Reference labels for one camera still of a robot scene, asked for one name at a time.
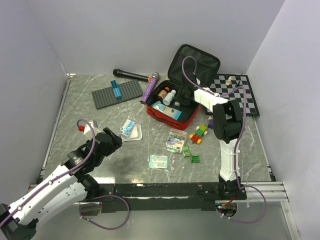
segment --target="lego baseplate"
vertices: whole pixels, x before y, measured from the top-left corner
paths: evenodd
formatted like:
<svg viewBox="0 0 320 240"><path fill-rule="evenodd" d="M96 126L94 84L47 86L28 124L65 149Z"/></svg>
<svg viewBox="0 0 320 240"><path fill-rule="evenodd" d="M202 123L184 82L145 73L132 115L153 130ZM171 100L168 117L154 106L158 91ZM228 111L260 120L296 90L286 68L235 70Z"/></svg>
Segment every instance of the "lego baseplate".
<svg viewBox="0 0 320 240"><path fill-rule="evenodd" d="M96 109L102 109L115 104L123 103L131 99L141 97L144 92L137 80L132 80L118 84L121 98L116 99L113 87L106 87L97 91L93 91L92 97Z"/></svg>
<svg viewBox="0 0 320 240"><path fill-rule="evenodd" d="M231 84L226 85L226 80L231 77ZM242 85L245 88L246 93L246 115L247 116L259 116L258 106L252 91L249 78L247 75L234 75L234 74L217 74L214 77L214 83L211 84L210 90L214 93L225 94L235 89L238 85ZM241 111L243 112L244 107L244 92L242 89L239 92L231 93L225 97L228 100L238 101ZM205 110L205 114L211 115L212 112L208 109Z"/></svg>

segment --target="open case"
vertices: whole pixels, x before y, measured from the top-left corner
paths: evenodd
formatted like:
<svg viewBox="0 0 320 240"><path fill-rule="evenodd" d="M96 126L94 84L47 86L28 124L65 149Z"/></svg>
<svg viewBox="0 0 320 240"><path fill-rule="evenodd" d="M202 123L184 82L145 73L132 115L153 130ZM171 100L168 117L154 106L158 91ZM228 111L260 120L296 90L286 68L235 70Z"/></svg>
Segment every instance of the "open case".
<svg viewBox="0 0 320 240"><path fill-rule="evenodd" d="M202 87L210 87L211 83L214 82L214 76L217 74L220 67L220 60L196 47L193 47L188 44L182 45L178 51L176 52L172 63L170 64L168 70L168 78L169 80L162 81L152 92L151 96L146 102L146 112L148 115L153 117L154 119L161 121L174 129L184 130L187 128L189 123L192 121L194 116L199 110L199 104L191 99L189 105L180 105L175 106L176 99L173 99L171 104L168 106L172 109L176 109L181 111L180 116L177 120L172 117L165 115L164 113L154 109L151 107L156 101L159 101L157 95L161 90L168 87L170 90L175 90L176 95L179 93L181 86L183 85L183 81L187 81L182 72L182 61L187 56L193 56L197 61L197 69L196 69L196 78L200 80L200 85ZM186 75L190 79L194 79L193 72L195 70L195 63L192 59L187 59L184 63L184 70Z"/></svg>

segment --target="purple glitter handle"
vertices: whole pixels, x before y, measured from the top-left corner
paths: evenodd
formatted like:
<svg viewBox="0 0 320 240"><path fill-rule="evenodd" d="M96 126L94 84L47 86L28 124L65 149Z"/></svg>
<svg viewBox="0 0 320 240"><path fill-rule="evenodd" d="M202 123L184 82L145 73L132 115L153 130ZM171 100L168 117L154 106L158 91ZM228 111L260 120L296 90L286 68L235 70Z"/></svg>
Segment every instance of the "purple glitter handle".
<svg viewBox="0 0 320 240"><path fill-rule="evenodd" d="M148 83L148 85L146 86L146 89L140 99L140 103L142 104L147 104L147 100L150 97L151 93L153 92L155 86L157 83L157 79L155 79L154 77L150 78L150 81Z"/></svg>

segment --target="white wall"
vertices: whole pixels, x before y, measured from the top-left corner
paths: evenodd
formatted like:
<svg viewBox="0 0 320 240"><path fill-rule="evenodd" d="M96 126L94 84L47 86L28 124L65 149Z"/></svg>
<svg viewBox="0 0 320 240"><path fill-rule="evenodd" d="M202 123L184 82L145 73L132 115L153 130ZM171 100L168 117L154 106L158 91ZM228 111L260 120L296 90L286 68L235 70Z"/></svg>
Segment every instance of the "white wall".
<svg viewBox="0 0 320 240"><path fill-rule="evenodd" d="M302 239L319 239L320 2L286 0L247 73L272 170Z"/></svg>
<svg viewBox="0 0 320 240"><path fill-rule="evenodd" d="M25 0L0 1L0 35L0 203L10 204L39 176L66 76Z"/></svg>
<svg viewBox="0 0 320 240"><path fill-rule="evenodd" d="M284 0L27 0L67 73L166 73L182 44L246 73Z"/></svg>

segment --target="marble tabletop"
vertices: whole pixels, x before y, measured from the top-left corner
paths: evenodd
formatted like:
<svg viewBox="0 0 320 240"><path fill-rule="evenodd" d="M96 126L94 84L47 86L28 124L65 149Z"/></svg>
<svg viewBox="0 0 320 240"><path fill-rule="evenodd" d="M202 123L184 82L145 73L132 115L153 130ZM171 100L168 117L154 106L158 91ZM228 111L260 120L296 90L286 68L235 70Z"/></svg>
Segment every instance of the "marble tabletop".
<svg viewBox="0 0 320 240"><path fill-rule="evenodd" d="M199 155L199 163L191 163L189 157L166 150L170 127L147 115L146 106L135 98L113 106L96 110L91 92L130 81L113 75L75 75L66 93L64 105L49 153L45 177L50 175L66 155L82 145L86 139L78 131L78 119L97 121L99 128L110 128L118 134L128 116L141 122L142 139L124 142L122 147L108 157L90 174L103 183L193 183L217 182L221 167L220 144L213 130L202 138L201 144L186 144L193 155ZM139 81L144 90L146 82ZM185 130L194 134L198 125L207 125L208 116L200 108ZM239 168L242 182L271 181L262 144L254 119L246 119L245 132L239 145ZM149 155L166 155L168 169L149 168Z"/></svg>

